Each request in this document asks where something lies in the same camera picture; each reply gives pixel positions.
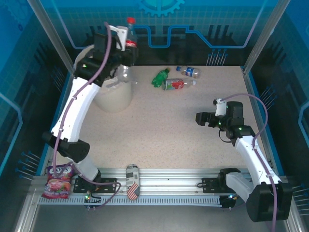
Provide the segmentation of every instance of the white bucket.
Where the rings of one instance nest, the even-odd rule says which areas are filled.
[[[75,59],[74,69],[76,69],[77,63],[85,57],[85,55],[94,48],[94,45],[90,45],[84,48]],[[106,80],[100,91],[94,98],[95,104],[103,111],[108,113],[117,113],[126,109],[132,101],[132,84],[131,82],[118,82],[118,77]]]

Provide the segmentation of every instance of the snack bag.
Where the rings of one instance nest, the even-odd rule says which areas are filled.
[[[57,165],[56,172],[59,174],[64,166],[65,164]],[[74,175],[73,168],[71,166],[66,167],[58,177],[55,177],[52,166],[47,168],[47,172],[48,178],[42,197],[48,199],[67,199],[70,193],[71,180]]]

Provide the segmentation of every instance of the speckled tabletop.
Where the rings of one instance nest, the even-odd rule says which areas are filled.
[[[214,112],[212,102],[235,93],[247,92],[239,66],[200,66],[197,85],[163,91],[151,85],[156,74],[167,66],[134,66],[138,84],[133,100],[122,112],[110,114],[91,104],[80,139],[90,143],[89,155],[100,168],[223,168],[245,167],[231,145],[218,137],[218,129],[198,126],[196,113]],[[169,78],[186,78],[170,66]],[[257,133],[249,97],[236,97],[244,106],[245,125]],[[57,163],[67,160],[58,155]]]

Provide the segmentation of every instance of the black bracket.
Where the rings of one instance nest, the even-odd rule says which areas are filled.
[[[114,185],[104,185],[102,188],[99,188],[97,191],[96,188],[99,186],[96,186],[94,184],[91,184],[87,182],[86,180],[82,179],[80,176],[76,178],[74,183],[74,193],[87,193],[87,191],[95,191],[96,193],[115,193],[116,192],[116,178],[101,178],[100,183],[112,183],[114,182]]]

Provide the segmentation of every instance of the blue enclosure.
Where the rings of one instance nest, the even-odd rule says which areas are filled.
[[[41,136],[61,110],[72,70],[68,66],[93,44],[96,32],[105,31],[105,21],[125,26],[127,17],[137,22],[136,65],[245,66],[254,94],[267,106],[274,168],[292,185],[309,188],[309,1],[291,0],[262,51],[254,50],[282,1],[0,0],[3,231],[15,228],[29,180],[45,168],[48,146]],[[58,54],[28,2],[42,4],[71,63]],[[246,69],[250,60],[254,64]],[[259,111],[264,119],[263,108]],[[27,157],[31,154],[34,163]],[[306,212],[299,214],[308,223]]]

